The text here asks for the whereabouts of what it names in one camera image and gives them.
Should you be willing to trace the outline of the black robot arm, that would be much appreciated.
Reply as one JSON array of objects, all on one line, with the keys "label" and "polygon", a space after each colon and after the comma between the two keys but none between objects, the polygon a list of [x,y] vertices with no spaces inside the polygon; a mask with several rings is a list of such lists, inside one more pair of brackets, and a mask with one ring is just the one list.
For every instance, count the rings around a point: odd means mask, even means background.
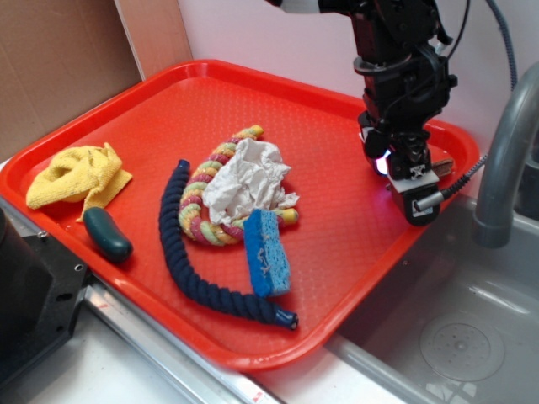
[{"label": "black robot arm", "polygon": [[273,1],[286,13],[338,13],[351,21],[364,79],[358,123],[373,170],[387,176],[407,222],[425,226],[440,213],[438,177],[426,123],[448,104],[457,78],[430,44],[452,42],[434,1]]}]

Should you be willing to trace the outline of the gripper finger with cyan pad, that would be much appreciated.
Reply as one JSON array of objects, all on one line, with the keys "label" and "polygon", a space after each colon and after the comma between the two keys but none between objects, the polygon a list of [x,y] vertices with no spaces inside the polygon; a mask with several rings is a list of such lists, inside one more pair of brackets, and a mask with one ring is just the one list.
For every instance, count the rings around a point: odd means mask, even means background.
[{"label": "gripper finger with cyan pad", "polygon": [[376,130],[365,130],[365,155],[378,175],[388,175],[387,157],[390,154],[387,136]]},{"label": "gripper finger with cyan pad", "polygon": [[440,213],[440,206],[418,210],[416,204],[439,191],[439,177],[430,162],[412,163],[401,155],[386,158],[393,202],[412,226],[426,226]]}]

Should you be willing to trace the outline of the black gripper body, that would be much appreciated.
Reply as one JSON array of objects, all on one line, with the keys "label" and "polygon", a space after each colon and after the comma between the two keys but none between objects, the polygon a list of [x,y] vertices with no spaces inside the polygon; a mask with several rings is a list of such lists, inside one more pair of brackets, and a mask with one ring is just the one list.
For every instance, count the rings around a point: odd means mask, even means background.
[{"label": "black gripper body", "polygon": [[354,68],[365,82],[366,112],[359,118],[367,132],[365,154],[380,158],[390,151],[402,158],[426,158],[430,135],[424,125],[447,105],[457,83],[447,59],[427,41],[404,49],[361,41],[357,50]]}]

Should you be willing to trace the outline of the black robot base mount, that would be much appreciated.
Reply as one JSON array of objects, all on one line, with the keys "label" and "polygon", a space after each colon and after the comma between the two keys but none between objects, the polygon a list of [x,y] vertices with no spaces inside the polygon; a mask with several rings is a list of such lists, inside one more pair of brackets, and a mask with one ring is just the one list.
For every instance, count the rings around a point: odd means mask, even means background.
[{"label": "black robot base mount", "polygon": [[73,335],[88,265],[53,236],[22,236],[1,213],[1,387]]}]

